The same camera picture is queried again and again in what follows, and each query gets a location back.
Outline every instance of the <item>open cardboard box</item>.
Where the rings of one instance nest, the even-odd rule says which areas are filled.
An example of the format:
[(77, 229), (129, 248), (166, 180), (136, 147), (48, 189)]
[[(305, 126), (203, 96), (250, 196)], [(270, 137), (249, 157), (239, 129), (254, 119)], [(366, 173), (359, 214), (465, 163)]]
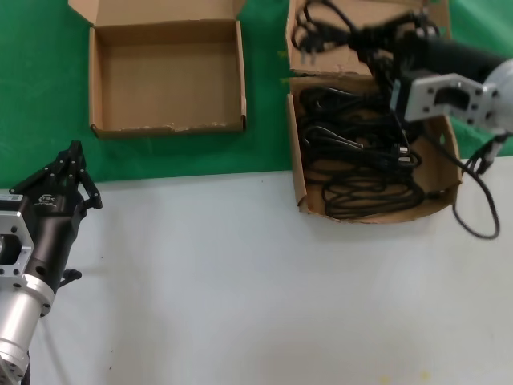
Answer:
[[(420, 1), (415, 0), (333, 0), (333, 3), (337, 4), (357, 26), (379, 23), (406, 10), (418, 9), (422, 6)], [(305, 0), (290, 0), (286, 36), (290, 67), (295, 72), (315, 75), (290, 79), (287, 108), (289, 113), (290, 146), (293, 157), (293, 179), (296, 202), (300, 211), (327, 217), (325, 215), (325, 202), (321, 196), (321, 186), (306, 185), (305, 183), (296, 123), (297, 117), (304, 114), (299, 103), (299, 94), (303, 89), (312, 86), (339, 87), (355, 93), (376, 91), (377, 86), (372, 76), (370, 76), (367, 66), (359, 63), (356, 53), (348, 48), (341, 48), (327, 54), (319, 54), (314, 64), (301, 62), (301, 53), (292, 47), (290, 36), (295, 24), (296, 12), (304, 4)], [(447, 3), (444, 0), (432, 2), (430, 4), (430, 14), (437, 25), (446, 28), (446, 35), (450, 35), (450, 18)], [(333, 18), (333, 13), (326, 12), (323, 9), (320, 9), (319, 14), (315, 14), (314, 17), (337, 22)], [(458, 144), (453, 128), (447, 118), (433, 118), (426, 122), (426, 127), (432, 136), (441, 140), (446, 150), (459, 157)], [(424, 203), (413, 209), (364, 217), (356, 220), (356, 222), (397, 223), (412, 221), (436, 213), (455, 202), (458, 187), (461, 183), (460, 170), (422, 137), (414, 142), (412, 149), (422, 158), (422, 165), (414, 170), (415, 182), (426, 192), (440, 192), (440, 197), (435, 200), (425, 200)]]
[(69, 0), (90, 33), (99, 138), (242, 131), (244, 0)]

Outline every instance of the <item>cable bundle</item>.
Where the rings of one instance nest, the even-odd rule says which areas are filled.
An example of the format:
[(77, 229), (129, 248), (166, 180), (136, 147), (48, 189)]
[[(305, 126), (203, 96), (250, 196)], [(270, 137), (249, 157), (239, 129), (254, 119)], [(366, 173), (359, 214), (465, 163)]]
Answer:
[(452, 212), (454, 214), (454, 217), (456, 218), (456, 221), (458, 221), (458, 223), (474, 237), (486, 239), (488, 241), (496, 239), (500, 235), (499, 213), (497, 213), (497, 208), (495, 207), (494, 198), (491, 195), (490, 189), (481, 179), (481, 175), (483, 175), (493, 163), (493, 161), (489, 160), (489, 158), (494, 159), (496, 157), (497, 153), (506, 143), (507, 139), (511, 136), (511, 134), (497, 135), (496, 137), (485, 143), (478, 151), (476, 151), (474, 155), (471, 156), (471, 158), (465, 164), (458, 158), (454, 157), (450, 152), (448, 152), (445, 149), (445, 147), (443, 147), (440, 144), (440, 142), (438, 142), (434, 137), (428, 135), (426, 132), (424, 132), (423, 135), (431, 143), (431, 145), (437, 148), (438, 151), (446, 159), (448, 159), (452, 164), (455, 164), (456, 166), (461, 168), (463, 174), (468, 174), (473, 180), (475, 180), (478, 186), (482, 189), (487, 199), (488, 206), (490, 207), (490, 213), (494, 222), (494, 232), (492, 234), (483, 234), (473, 230), (467, 223), (463, 221), (463, 219), (459, 215), (459, 212), (456, 209), (455, 201), (452, 206)]
[(422, 163), (410, 148), (418, 129), (399, 122), (380, 94), (312, 87), (300, 94), (300, 103), (306, 112), (298, 120), (305, 181), (321, 186), (327, 215), (359, 219), (426, 199), (413, 178)]

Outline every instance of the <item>power cord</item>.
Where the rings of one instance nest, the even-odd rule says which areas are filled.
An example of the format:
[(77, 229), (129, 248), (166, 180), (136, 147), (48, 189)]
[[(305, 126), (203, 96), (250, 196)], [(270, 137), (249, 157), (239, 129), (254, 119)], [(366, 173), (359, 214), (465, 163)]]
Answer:
[[(314, 5), (323, 5), (330, 8), (338, 17), (347, 25), (349, 30), (344, 30), (340, 27), (333, 26), (327, 22), (320, 22), (312, 19), (310, 14), (310, 7)], [(297, 41), (297, 33), (299, 30), (305, 30), (306, 34)], [(338, 47), (349, 44), (351, 33), (356, 33), (358, 28), (345, 16), (345, 14), (338, 9), (329, 0), (307, 0), (305, 6), (297, 12), (296, 26), (293, 30), (292, 44), (297, 50), (315, 55), (316, 53), (332, 51)]]
[[(410, 148), (417, 130), (405, 129), (380, 94), (312, 87), (299, 99), (306, 112), (298, 120), (305, 182), (321, 186), (327, 215), (359, 219), (411, 209), (432, 198), (413, 178), (422, 163)], [(364, 111), (375, 117), (364, 118)]]
[(475, 230), (473, 230), (459, 215), (459, 212), (456, 208), (456, 202), (454, 201), (452, 206), (452, 212), (454, 214), (454, 217), (456, 218), (456, 221), (470, 234), (472, 234), (474, 237), (477, 237), (479, 239), (485, 239), (492, 241), (496, 239), (500, 235), (500, 219), (499, 214), (497, 213), (497, 208), (495, 207), (494, 198), (491, 195), (490, 189), (487, 187), (487, 185), (483, 182), (481, 179), (481, 175), (483, 175), (491, 166), (493, 162), (489, 161), (488, 158), (490, 158), (490, 154), (492, 152), (497, 152), (497, 148), (502, 148), (502, 145), (506, 142), (506, 140), (511, 136), (511, 134), (502, 134), (498, 135), (492, 140), (488, 141), (486, 144), (484, 144), (471, 158), (464, 164), (461, 160), (456, 158), (454, 155), (452, 155), (450, 152), (446, 150), (445, 147), (443, 147), (442, 144), (440, 144), (439, 141), (437, 141), (433, 136), (429, 135), (426, 131), (423, 132), (424, 137), (433, 145), (435, 148), (438, 149), (438, 151), (446, 158), (448, 159), (452, 164), (458, 166), (462, 169), (463, 174), (468, 174), (475, 182), (479, 185), (479, 187), (482, 189), (486, 199), (488, 206), (490, 207), (491, 216), (494, 222), (494, 232), (492, 234), (484, 234), (479, 233)]

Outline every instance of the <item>robotic arm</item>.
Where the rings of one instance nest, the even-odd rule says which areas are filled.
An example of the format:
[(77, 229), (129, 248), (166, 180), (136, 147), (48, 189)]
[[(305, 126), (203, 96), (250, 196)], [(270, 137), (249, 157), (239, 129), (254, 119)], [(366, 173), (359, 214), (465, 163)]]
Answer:
[(80, 222), (88, 209), (102, 208), (78, 141), (9, 193), (0, 195), (0, 385), (30, 373), (38, 320), (50, 313), (59, 287), (82, 277), (65, 270)]
[[(416, 20), (425, 15), (410, 17), (421, 24)], [(513, 132), (513, 60), (440, 38), (433, 26), (407, 31), (391, 48), (390, 106), (406, 121), (448, 115), (485, 131)]]

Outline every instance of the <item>cardboard box flap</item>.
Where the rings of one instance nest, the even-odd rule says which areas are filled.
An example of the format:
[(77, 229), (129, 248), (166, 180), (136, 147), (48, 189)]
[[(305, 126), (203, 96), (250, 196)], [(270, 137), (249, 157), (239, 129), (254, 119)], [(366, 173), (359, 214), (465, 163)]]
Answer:
[(245, 0), (69, 0), (95, 26), (236, 19)]
[(96, 23), (99, 0), (68, 0), (69, 6), (91, 24)]
[[(441, 27), (447, 36), (450, 34), (448, 0), (332, 0), (332, 2), (357, 26), (379, 24), (409, 10), (419, 10), (426, 6), (430, 12), (430, 18)], [(360, 63), (357, 54), (348, 47), (316, 55), (314, 62), (312, 57), (307, 55), (305, 61), (301, 62), (301, 52), (292, 47), (290, 39), (296, 26), (297, 12), (303, 8), (304, 4), (305, 0), (290, 0), (289, 3), (285, 38), (289, 51), (290, 68), (303, 74), (357, 73), (368, 75), (367, 66)], [(321, 20), (340, 27), (345, 26), (344, 22), (325, 6), (312, 6), (310, 10), (314, 20)], [(300, 41), (301, 32), (298, 32), (297, 37)]]

